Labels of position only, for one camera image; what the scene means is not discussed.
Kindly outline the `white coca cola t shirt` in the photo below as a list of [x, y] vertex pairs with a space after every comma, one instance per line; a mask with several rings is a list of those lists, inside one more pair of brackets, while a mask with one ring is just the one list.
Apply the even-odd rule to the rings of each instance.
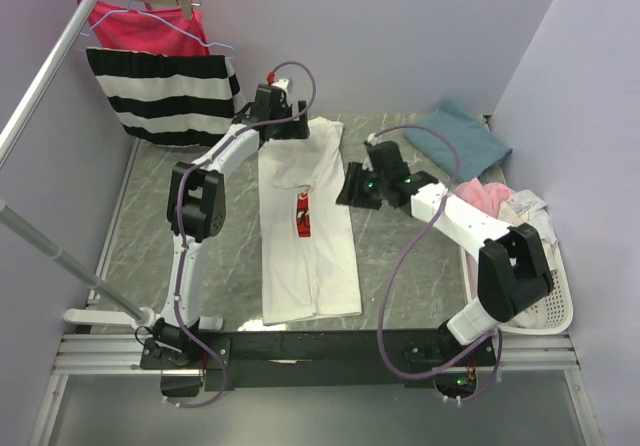
[[317, 117], [301, 140], [258, 153], [262, 317], [267, 325], [362, 312], [345, 181], [343, 124]]

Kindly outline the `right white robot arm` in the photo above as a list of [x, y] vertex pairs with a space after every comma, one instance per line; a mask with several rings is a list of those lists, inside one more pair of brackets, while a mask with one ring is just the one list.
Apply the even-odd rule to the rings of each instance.
[[464, 363], [474, 352], [473, 341], [552, 293], [553, 277], [533, 226], [493, 218], [429, 173], [412, 173], [392, 141], [369, 146], [367, 154], [367, 163], [348, 164], [337, 204], [398, 208], [436, 228], [477, 263], [475, 298], [444, 324], [438, 343], [444, 361]]

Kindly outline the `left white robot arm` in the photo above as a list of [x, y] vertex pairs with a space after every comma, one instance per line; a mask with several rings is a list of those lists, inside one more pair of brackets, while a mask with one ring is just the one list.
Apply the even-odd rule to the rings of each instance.
[[204, 261], [212, 239], [224, 226], [231, 175], [270, 140], [310, 136], [308, 103], [291, 99], [291, 91], [288, 78], [271, 78], [259, 85], [254, 100], [240, 110], [214, 146], [198, 159], [174, 166], [167, 205], [173, 261], [160, 313], [165, 323], [191, 329], [200, 321]]

